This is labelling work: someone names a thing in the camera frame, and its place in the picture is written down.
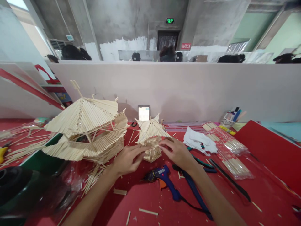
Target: red sign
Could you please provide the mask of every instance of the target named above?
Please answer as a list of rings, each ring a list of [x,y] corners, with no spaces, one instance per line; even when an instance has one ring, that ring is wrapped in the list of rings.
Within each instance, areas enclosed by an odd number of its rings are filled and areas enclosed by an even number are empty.
[[[181,49],[190,49],[191,43],[182,43]]]

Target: person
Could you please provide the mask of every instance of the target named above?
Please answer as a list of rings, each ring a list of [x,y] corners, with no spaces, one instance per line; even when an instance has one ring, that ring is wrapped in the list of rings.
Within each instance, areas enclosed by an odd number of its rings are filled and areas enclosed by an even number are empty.
[[[59,63],[59,59],[57,57],[55,57],[54,55],[51,54],[47,54],[46,56],[51,63]]]
[[[246,59],[244,54],[225,55],[219,58],[218,63],[242,63]]]
[[[296,57],[295,54],[285,53],[285,54],[282,54],[282,55],[274,58],[273,61],[276,61],[275,64],[301,63],[300,58],[294,58],[294,57]]]
[[[159,147],[180,168],[185,170],[199,188],[205,202],[218,226],[246,225],[240,215],[220,193],[207,176],[204,169],[194,160],[185,144],[175,138],[166,138],[159,142]],[[135,145],[124,147],[114,162],[103,172],[89,193],[68,216],[63,226],[89,226],[115,181],[122,175],[137,170],[143,160],[147,146]]]
[[[136,52],[133,53],[132,60],[133,61],[140,61],[141,60],[140,53],[136,53]]]
[[[183,62],[183,53],[177,52],[176,55],[177,55],[176,62]]]
[[[62,55],[62,60],[92,60],[85,49],[77,48],[70,44],[62,48]]]
[[[174,46],[166,47],[164,46],[160,51],[160,61],[161,62],[175,62],[177,55]]]

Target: hand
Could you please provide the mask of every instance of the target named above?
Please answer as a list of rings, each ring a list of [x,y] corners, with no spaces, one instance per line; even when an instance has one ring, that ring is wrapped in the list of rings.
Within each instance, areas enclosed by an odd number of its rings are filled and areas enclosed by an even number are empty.
[[[112,163],[112,170],[118,177],[135,172],[145,156],[144,152],[150,148],[150,146],[141,146],[140,144],[124,147]]]
[[[165,138],[159,142],[159,147],[170,160],[186,172],[191,173],[198,167],[198,163],[183,142],[175,138]]]

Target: wooden stick roof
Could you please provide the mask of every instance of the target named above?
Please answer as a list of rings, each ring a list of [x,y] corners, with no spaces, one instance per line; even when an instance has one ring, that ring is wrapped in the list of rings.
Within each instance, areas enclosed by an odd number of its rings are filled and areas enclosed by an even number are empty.
[[[125,135],[127,127],[129,127],[127,122],[128,119],[123,111],[115,119],[114,131],[96,138],[92,143],[69,142],[65,139],[63,142],[42,149],[42,151],[45,154],[71,161],[100,155]]]
[[[139,121],[135,119],[141,128],[139,138],[136,143],[144,143],[148,138],[154,136],[171,137],[166,133],[159,123],[159,114],[150,121]]]
[[[115,101],[80,98],[53,118],[45,130],[82,134],[114,120],[117,110],[118,103]]]

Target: green wall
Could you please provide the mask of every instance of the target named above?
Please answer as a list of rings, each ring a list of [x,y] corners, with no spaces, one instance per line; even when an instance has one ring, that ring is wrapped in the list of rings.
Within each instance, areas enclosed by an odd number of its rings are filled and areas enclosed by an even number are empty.
[[[285,48],[298,48],[301,45],[301,13],[292,13],[279,29],[272,41],[266,47],[265,52],[273,52],[273,58]]]
[[[252,52],[275,16],[276,13],[245,13],[230,43],[250,38],[245,52]]]

